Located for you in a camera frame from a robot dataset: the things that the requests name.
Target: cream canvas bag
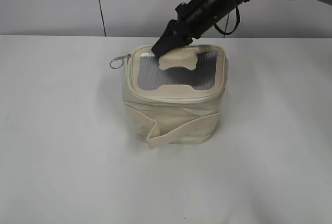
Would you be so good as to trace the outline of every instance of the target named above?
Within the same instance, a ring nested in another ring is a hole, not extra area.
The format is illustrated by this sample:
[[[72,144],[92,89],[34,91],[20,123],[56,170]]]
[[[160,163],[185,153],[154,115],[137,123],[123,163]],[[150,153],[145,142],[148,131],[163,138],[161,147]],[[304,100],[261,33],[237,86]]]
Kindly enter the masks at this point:
[[[225,51],[187,46],[158,60],[151,48],[141,46],[115,59],[124,63],[122,98],[138,139],[150,149],[205,142],[219,120],[227,81]]]

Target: bag handle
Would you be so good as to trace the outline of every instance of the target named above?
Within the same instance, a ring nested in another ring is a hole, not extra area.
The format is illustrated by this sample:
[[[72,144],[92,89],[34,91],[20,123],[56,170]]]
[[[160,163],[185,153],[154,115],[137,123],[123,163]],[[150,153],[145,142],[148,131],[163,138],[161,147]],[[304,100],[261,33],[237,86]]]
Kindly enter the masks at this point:
[[[188,123],[185,123],[165,135],[160,135],[160,129],[156,120],[146,116],[145,114],[129,106],[126,106],[126,111],[132,120],[150,129],[150,132],[146,137],[146,142],[148,143],[149,148],[151,150],[167,145],[171,141],[181,138],[183,135],[195,131],[197,129],[205,127],[211,127],[211,128],[214,127],[220,115],[219,113],[215,113],[203,116],[198,119],[194,119]]]

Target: white tabletop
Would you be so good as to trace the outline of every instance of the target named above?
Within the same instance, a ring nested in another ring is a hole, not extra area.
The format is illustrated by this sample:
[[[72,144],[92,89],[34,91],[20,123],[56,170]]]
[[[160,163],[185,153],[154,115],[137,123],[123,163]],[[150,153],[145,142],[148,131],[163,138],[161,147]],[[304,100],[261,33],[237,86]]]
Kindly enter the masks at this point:
[[[202,39],[221,126],[149,150],[110,60],[156,38],[0,37],[0,223],[331,223],[332,39]]]

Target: mesh window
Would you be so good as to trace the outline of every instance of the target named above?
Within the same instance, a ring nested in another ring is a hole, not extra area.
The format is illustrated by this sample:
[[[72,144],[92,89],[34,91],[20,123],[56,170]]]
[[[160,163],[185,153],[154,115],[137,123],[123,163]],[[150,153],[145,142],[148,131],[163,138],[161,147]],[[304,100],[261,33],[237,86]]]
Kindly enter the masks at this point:
[[[194,70],[185,67],[159,68],[153,53],[143,53],[137,84],[142,90],[156,90],[162,85],[190,85],[195,90],[208,90],[214,86],[218,51],[197,54]]]

